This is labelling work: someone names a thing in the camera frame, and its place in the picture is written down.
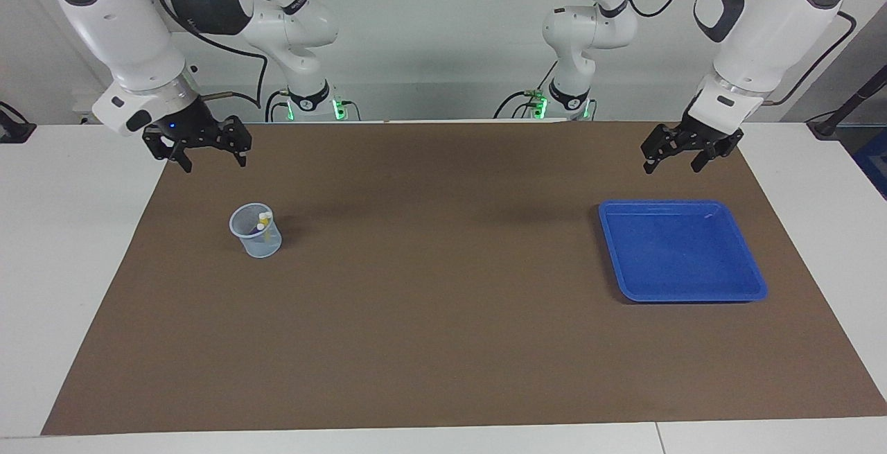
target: brown table surface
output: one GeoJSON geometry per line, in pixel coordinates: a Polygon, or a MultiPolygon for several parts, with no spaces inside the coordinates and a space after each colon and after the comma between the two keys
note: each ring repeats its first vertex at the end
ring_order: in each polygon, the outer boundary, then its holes
{"type": "Polygon", "coordinates": [[[741,154],[652,176],[649,123],[261,125],[168,166],[45,435],[887,414],[741,154]],[[639,305],[596,210],[717,199],[762,302],[639,305]],[[284,246],[230,235],[245,202],[284,246]]]}

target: table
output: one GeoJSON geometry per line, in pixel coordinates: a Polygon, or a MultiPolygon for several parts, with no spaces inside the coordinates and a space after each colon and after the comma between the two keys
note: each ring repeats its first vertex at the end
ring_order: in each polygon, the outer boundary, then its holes
{"type": "MultiPolygon", "coordinates": [[[[887,202],[838,142],[748,123],[741,151],[882,394],[887,202]]],[[[0,147],[0,452],[884,452],[887,417],[35,438],[159,179],[139,138],[0,147]]]]}

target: blue plastic tray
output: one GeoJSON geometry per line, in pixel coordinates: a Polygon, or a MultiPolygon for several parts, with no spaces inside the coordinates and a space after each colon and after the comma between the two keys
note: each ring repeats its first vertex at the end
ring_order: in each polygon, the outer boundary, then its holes
{"type": "Polygon", "coordinates": [[[717,201],[607,201],[601,224],[619,288],[635,302],[767,296],[736,221],[717,201]]]}

